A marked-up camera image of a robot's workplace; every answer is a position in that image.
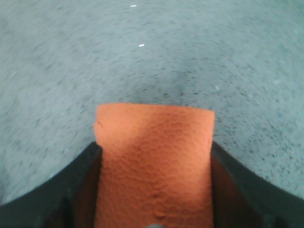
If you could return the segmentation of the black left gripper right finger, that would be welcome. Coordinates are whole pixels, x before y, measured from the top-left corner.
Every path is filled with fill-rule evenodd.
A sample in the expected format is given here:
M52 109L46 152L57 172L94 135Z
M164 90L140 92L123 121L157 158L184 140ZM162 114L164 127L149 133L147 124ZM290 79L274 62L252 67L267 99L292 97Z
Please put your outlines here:
M303 199L262 179L219 144L211 148L217 228L302 228Z

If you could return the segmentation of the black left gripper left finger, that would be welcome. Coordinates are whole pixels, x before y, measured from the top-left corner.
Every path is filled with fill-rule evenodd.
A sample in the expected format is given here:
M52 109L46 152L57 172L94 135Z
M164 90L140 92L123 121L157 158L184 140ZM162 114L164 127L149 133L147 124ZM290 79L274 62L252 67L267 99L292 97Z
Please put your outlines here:
M2 228L92 228L102 148L91 142L58 174L1 206Z

